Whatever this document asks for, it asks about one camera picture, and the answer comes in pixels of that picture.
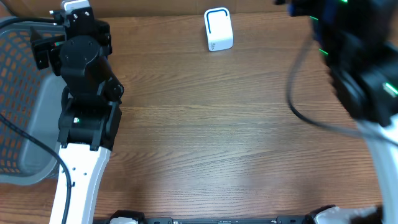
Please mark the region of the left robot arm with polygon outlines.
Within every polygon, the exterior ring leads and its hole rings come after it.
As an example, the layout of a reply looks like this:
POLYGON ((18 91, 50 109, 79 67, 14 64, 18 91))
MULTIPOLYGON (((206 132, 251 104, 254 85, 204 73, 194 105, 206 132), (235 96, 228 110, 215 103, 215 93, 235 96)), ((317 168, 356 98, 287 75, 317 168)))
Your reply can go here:
POLYGON ((53 12, 61 36, 30 42, 39 69, 51 68, 66 84, 58 120, 59 176, 51 223, 91 223, 98 189, 121 120, 124 88, 108 62, 109 24, 88 1, 64 1, 53 12))

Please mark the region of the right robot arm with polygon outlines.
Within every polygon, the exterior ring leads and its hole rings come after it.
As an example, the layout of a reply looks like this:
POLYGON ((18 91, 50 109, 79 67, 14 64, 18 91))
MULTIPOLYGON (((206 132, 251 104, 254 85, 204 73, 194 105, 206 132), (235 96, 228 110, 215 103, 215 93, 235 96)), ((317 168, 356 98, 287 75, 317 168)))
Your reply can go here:
POLYGON ((396 0, 288 1, 292 17, 307 16, 331 84, 356 129, 316 122, 329 131, 364 139, 376 170, 382 204, 326 205, 304 223, 397 222, 397 47, 388 40, 396 0))

